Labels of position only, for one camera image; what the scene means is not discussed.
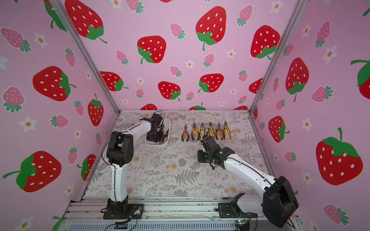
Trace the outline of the orange black Greener pliers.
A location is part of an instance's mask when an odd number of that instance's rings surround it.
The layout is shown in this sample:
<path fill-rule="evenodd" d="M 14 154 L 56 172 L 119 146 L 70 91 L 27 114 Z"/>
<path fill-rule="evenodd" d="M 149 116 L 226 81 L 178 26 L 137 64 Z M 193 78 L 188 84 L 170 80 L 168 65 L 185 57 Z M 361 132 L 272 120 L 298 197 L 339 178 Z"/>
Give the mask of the orange black Greener pliers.
<path fill-rule="evenodd" d="M 218 122 L 218 126 L 217 126 L 217 129 L 216 129 L 216 139 L 219 140 L 219 136 L 221 136 L 220 140 L 224 140 L 225 139 L 225 133 L 224 133 L 224 129 L 223 127 L 221 126 L 220 122 Z"/>

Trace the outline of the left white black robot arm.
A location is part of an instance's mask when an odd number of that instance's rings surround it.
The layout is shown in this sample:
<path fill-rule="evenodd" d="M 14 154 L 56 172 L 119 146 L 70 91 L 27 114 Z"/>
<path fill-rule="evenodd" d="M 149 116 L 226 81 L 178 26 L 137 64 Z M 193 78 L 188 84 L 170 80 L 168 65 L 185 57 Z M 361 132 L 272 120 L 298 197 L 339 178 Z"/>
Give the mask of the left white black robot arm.
<path fill-rule="evenodd" d="M 138 139 L 146 135 L 146 140 L 159 143 L 164 132 L 159 128 L 164 125 L 161 114 L 154 113 L 151 118 L 143 117 L 139 123 L 126 131 L 114 131 L 107 147 L 108 165 L 112 170 L 112 185 L 110 199 L 113 202 L 123 202 L 127 194 L 127 168 L 134 157 L 134 146 Z"/>

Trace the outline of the white plastic storage box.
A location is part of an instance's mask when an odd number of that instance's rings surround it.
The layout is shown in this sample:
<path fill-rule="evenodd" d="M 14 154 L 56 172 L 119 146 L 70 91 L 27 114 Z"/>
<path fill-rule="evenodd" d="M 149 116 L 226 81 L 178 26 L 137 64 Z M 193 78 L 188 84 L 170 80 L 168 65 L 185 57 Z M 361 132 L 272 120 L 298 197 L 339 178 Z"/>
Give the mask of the white plastic storage box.
<path fill-rule="evenodd" d="M 167 118 L 163 119 L 164 128 L 162 129 L 164 134 L 160 142 L 153 142 L 145 140 L 145 144 L 154 148 L 165 148 L 169 144 L 169 134 L 171 130 L 171 121 Z"/>

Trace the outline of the yellow striped needle-nose pliers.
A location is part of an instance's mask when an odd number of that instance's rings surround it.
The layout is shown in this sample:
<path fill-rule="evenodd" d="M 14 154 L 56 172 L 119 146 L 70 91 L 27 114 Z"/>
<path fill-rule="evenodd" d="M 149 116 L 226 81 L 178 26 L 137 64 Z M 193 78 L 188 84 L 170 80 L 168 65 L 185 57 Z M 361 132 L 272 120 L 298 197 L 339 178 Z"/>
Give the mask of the yellow striped needle-nose pliers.
<path fill-rule="evenodd" d="M 207 136 L 208 135 L 208 132 L 207 132 L 207 128 L 205 127 L 205 124 L 203 122 L 201 122 L 201 125 L 200 125 L 200 139 L 202 140 L 204 136 Z"/>

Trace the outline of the yellow black diagonal pliers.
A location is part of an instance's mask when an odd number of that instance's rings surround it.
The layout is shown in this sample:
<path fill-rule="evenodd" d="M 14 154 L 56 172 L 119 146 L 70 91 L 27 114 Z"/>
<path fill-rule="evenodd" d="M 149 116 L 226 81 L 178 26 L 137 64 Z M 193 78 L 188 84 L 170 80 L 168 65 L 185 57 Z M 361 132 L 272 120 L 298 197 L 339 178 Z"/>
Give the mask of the yellow black diagonal pliers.
<path fill-rule="evenodd" d="M 200 139 L 199 130 L 198 130 L 197 125 L 196 125 L 195 122 L 193 122 L 193 124 L 192 124 L 191 137 L 192 137 L 193 141 L 195 141 L 195 140 L 199 141 L 199 139 Z"/>

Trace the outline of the yellow black combination pliers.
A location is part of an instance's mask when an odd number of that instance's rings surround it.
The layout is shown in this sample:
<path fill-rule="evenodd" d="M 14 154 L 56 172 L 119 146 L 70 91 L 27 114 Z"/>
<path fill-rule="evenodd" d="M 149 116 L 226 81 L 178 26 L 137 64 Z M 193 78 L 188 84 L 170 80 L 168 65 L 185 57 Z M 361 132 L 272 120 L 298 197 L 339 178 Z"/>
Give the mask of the yellow black combination pliers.
<path fill-rule="evenodd" d="M 224 122 L 224 140 L 226 139 L 232 140 L 228 123 L 225 121 Z"/>

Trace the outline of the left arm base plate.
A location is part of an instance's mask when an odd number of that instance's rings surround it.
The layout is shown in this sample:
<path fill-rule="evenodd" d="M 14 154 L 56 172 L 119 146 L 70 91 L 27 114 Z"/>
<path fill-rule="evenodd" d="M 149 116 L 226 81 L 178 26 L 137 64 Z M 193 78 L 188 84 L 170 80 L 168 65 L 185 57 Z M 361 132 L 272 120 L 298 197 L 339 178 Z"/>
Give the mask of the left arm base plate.
<path fill-rule="evenodd" d="M 118 208 L 110 206 L 105 209 L 103 219 L 141 219 L 143 210 L 144 204 L 124 204 Z"/>

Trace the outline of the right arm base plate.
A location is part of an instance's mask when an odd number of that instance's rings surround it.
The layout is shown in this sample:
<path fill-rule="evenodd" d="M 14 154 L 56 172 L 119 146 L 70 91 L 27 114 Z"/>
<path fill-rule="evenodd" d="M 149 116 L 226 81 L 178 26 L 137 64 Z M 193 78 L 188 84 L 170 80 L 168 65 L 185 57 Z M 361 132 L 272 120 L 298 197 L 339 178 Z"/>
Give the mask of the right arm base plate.
<path fill-rule="evenodd" d="M 215 209 L 220 218 L 257 218 L 258 215 L 250 212 L 242 212 L 235 203 L 219 203 Z"/>

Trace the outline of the yellow grey needle-nose pliers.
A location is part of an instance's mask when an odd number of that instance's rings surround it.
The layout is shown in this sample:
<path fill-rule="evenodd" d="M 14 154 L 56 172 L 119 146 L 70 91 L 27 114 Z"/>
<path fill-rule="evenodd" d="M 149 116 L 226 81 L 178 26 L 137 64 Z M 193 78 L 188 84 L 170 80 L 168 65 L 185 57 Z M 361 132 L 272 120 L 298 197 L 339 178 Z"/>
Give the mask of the yellow grey needle-nose pliers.
<path fill-rule="evenodd" d="M 167 130 L 166 133 L 164 134 L 161 140 L 161 143 L 165 143 L 168 140 L 168 135 L 169 135 L 169 130 Z"/>

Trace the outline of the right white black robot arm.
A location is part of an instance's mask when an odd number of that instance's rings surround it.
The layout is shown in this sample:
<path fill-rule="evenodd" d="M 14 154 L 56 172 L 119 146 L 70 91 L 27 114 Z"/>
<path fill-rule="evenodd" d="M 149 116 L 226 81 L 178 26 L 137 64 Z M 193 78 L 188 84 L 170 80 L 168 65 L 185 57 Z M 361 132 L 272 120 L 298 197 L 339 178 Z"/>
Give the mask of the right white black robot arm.
<path fill-rule="evenodd" d="M 283 176 L 276 178 L 248 164 L 228 147 L 221 148 L 213 137 L 205 136 L 203 149 L 198 151 L 198 162 L 208 163 L 212 168 L 221 167 L 244 180 L 255 189 L 261 199 L 252 200 L 244 193 L 234 197 L 227 208 L 219 212 L 241 218 L 247 214 L 263 215 L 274 226 L 283 228 L 299 208 L 290 182 Z"/>

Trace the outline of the yellow black flat-nose pliers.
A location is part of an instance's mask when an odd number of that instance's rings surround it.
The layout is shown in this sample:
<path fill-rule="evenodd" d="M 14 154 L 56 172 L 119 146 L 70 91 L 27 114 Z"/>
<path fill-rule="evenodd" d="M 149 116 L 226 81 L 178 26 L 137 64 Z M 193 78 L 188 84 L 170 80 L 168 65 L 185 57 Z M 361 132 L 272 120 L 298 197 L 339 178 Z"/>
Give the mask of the yellow black flat-nose pliers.
<path fill-rule="evenodd" d="M 212 122 L 210 122 L 208 126 L 208 135 L 214 138 L 215 132 Z"/>

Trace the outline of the small orange black pliers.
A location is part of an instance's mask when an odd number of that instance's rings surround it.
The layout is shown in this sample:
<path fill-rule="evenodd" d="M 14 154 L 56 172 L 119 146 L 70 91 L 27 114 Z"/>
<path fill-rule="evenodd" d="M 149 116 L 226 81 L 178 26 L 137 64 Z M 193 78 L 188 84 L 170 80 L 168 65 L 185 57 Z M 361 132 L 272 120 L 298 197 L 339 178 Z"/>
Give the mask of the small orange black pliers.
<path fill-rule="evenodd" d="M 188 132 L 188 129 L 187 129 L 187 124 L 185 124 L 185 126 L 184 126 L 184 130 L 183 130 L 181 139 L 182 139 L 182 141 L 186 141 L 186 142 L 189 141 L 189 132 Z"/>

